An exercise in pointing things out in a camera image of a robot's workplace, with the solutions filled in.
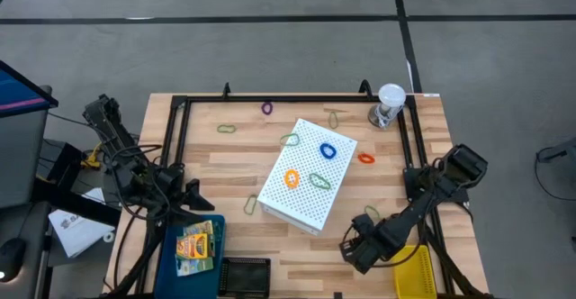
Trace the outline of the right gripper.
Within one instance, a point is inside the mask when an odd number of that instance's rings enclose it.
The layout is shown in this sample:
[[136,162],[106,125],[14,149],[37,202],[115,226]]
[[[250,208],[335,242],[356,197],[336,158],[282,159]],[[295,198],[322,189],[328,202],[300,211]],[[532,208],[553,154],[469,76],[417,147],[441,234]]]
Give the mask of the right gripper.
[[356,271],[366,274],[378,260],[392,258],[392,247],[379,239],[372,218],[363,213],[356,216],[339,243],[340,253],[346,263]]

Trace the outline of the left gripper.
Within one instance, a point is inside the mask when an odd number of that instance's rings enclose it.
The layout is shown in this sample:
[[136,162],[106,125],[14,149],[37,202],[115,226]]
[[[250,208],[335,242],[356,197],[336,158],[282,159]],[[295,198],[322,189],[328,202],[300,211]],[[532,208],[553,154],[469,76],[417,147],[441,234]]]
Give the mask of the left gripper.
[[185,185],[183,193],[183,181],[185,177],[184,165],[170,165],[167,168],[156,167],[154,184],[169,201],[173,210],[180,209],[183,201],[194,211],[211,212],[215,206],[200,194],[200,180],[192,179]]

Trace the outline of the yellow green crayon box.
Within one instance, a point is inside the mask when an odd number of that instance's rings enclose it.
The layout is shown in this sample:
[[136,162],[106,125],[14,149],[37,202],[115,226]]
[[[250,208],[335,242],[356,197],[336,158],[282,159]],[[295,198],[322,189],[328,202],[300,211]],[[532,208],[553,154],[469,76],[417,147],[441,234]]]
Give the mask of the yellow green crayon box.
[[206,233],[208,236],[208,255],[215,255],[215,235],[212,221],[198,222],[183,228],[184,236]]
[[176,239],[175,254],[184,259],[209,257],[209,237],[206,233],[190,234]]

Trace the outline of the orange yellow rubber band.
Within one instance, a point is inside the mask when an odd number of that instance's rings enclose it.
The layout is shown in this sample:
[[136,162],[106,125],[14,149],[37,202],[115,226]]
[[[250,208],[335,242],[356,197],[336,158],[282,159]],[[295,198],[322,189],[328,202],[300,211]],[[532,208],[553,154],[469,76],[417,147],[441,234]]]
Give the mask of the orange yellow rubber band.
[[297,188],[300,184],[300,173],[296,169],[288,169],[283,176],[283,181],[287,187]]

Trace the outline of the yellow slotted plastic basket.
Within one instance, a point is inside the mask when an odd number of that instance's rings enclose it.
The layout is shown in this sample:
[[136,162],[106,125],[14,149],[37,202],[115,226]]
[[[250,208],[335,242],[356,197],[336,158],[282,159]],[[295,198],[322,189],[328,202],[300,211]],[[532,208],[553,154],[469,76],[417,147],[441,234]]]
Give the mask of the yellow slotted plastic basket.
[[406,262],[393,268],[398,299],[437,299],[434,271],[426,245],[420,245]]

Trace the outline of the white perforated metal shelf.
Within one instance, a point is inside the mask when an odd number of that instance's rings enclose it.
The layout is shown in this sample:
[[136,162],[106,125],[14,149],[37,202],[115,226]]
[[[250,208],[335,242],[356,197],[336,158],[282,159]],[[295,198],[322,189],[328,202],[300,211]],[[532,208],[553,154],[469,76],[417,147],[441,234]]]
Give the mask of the white perforated metal shelf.
[[[278,156],[257,202],[262,209],[310,234],[322,232],[330,210],[338,196],[348,167],[356,152],[357,141],[315,123],[300,119],[290,133],[298,133],[298,146],[281,146]],[[333,159],[324,159],[320,144],[327,142],[337,149]],[[288,169],[300,173],[300,184],[291,189],[284,183]],[[326,178],[330,190],[314,187],[309,174],[317,173]]]

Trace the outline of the blue plastic bin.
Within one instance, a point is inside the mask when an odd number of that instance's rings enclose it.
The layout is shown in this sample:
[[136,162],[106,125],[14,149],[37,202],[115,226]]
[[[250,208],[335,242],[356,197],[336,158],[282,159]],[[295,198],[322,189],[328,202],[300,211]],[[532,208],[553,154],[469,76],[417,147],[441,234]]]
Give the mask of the blue plastic bin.
[[177,276],[176,238],[183,234],[183,227],[168,227],[157,268],[154,286],[156,299],[217,299],[224,254],[226,222],[225,218],[219,214],[205,214],[202,215],[202,218],[215,223],[213,269],[190,276]]

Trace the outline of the black slotted plastic basket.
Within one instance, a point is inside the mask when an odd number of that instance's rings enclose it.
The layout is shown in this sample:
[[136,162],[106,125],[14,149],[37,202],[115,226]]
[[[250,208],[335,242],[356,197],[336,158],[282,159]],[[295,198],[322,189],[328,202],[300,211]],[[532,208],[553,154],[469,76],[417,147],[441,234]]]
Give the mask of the black slotted plastic basket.
[[270,258],[224,258],[222,260],[219,297],[268,299],[270,285]]

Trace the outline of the black side stand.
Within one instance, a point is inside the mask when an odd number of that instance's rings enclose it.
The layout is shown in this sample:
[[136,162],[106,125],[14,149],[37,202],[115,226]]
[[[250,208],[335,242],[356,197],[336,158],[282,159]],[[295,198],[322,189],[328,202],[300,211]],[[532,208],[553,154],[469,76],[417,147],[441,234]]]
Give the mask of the black side stand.
[[38,178],[34,180],[31,201],[47,202],[57,209],[113,227],[119,224],[121,218],[120,210],[70,191],[63,191],[57,185]]

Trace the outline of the white printed paper sheet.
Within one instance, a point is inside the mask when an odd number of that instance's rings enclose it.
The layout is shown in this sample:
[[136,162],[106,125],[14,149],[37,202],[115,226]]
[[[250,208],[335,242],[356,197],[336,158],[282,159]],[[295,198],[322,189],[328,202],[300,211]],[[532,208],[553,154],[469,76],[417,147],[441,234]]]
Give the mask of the white printed paper sheet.
[[114,227],[76,213],[58,209],[49,214],[49,221],[68,258],[77,257],[99,240],[114,240]]

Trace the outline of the gray computer case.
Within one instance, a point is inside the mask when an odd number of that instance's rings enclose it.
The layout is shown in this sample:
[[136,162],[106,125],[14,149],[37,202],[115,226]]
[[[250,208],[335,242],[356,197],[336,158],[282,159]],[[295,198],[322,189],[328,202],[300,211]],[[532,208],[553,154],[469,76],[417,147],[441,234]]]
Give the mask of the gray computer case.
[[47,111],[0,118],[0,209],[31,200]]

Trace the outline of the black computer mouse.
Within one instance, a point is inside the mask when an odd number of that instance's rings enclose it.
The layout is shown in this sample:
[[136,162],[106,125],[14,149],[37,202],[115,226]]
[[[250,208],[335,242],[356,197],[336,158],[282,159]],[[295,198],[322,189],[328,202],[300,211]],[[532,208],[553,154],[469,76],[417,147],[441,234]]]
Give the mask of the black computer mouse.
[[6,283],[16,278],[23,265],[26,241],[12,238],[0,246],[0,282]]

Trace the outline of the blue screen monitor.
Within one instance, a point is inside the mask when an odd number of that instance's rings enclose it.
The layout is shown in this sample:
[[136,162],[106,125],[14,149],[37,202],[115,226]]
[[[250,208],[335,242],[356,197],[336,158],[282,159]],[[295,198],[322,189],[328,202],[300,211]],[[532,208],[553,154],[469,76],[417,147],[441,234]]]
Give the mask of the blue screen monitor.
[[0,60],[0,118],[49,110],[59,101]]

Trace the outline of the gray floor device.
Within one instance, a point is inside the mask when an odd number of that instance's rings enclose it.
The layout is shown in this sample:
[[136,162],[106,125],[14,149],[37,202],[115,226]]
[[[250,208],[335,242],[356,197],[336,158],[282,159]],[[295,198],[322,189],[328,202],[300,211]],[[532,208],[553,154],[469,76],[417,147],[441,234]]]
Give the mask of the gray floor device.
[[564,156],[576,162],[576,137],[556,146],[541,149],[536,154],[537,161],[542,163]]

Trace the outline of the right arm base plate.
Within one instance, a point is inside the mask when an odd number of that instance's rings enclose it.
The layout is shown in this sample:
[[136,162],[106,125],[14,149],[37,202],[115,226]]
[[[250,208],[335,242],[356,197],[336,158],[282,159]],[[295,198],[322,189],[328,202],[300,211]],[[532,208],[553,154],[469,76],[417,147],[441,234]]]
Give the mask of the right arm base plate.
[[[405,168],[403,170],[403,180],[406,188],[406,196],[410,200],[418,199],[421,194],[422,186],[419,184],[419,174],[423,171],[422,168]],[[446,203],[466,203],[470,198],[466,190],[459,190],[452,194],[451,197],[445,199]]]

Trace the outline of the black aluminium table frame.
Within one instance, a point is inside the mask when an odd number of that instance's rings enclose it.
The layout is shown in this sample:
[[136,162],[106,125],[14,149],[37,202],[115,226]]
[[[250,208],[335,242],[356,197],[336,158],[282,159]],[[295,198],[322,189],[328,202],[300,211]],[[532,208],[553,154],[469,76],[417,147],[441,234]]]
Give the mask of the black aluminium table frame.
[[[414,109],[404,123],[380,130],[368,122],[376,97],[367,93],[153,94],[140,132],[144,144],[168,142],[181,155],[187,179],[200,180],[200,192],[226,221],[224,255],[270,258],[273,298],[392,299],[392,271],[356,272],[341,257],[338,243],[354,216],[371,205],[379,213],[396,213],[407,204],[403,169],[444,155],[452,147],[442,101],[415,94]],[[261,111],[271,102],[270,115]],[[335,112],[339,126],[329,128]],[[311,235],[264,212],[243,207],[264,185],[280,151],[280,138],[299,119],[356,140],[357,151],[373,164],[353,160],[346,172],[323,231]],[[221,124],[234,133],[218,133]]]

